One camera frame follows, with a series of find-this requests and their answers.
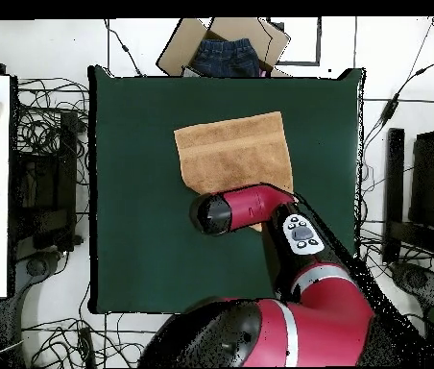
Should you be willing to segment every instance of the green table surface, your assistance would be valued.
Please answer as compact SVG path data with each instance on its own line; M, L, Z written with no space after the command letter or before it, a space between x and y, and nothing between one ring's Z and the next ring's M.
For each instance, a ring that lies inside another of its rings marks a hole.
M120 79L96 67L97 312L273 296L259 233L204 236L189 220L197 194L173 132L194 124L280 111L295 190L353 253L362 80L360 69L338 80Z

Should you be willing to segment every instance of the orange towel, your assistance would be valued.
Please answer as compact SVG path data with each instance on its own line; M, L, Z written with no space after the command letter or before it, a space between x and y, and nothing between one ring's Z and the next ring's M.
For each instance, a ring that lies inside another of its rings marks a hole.
M189 126L175 130L175 138L182 179L199 194L258 183L293 191L279 111Z

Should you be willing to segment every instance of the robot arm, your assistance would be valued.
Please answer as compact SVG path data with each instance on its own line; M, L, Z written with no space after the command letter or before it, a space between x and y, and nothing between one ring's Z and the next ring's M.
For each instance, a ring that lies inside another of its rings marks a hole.
M212 235L261 222L277 298L213 299L172 317L140 367L338 366L362 360L373 343L374 313L337 256L334 236L306 203L256 184L200 196L190 219ZM350 261L345 253L342 259Z

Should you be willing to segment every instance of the jeans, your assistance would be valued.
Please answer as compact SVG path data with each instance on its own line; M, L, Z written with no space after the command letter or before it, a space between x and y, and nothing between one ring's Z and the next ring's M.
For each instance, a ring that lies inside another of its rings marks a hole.
M259 76L258 55L247 38L236 41L204 39L190 66L211 78Z

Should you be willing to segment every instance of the silver stripe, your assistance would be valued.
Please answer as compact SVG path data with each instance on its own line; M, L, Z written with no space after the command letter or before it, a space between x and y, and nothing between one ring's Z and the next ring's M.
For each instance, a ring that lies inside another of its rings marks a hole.
M303 293L311 284L327 278L345 279L355 284L345 270L341 269L339 266L327 264L313 267L311 270L301 275L292 286L291 293L294 293L297 286L299 286L301 293Z
M283 319L285 320L285 328L287 329L287 354L285 355L285 367L296 367L298 366L299 357L299 338L294 314L292 314L292 311L280 301L274 300L274 302L276 302L282 310Z

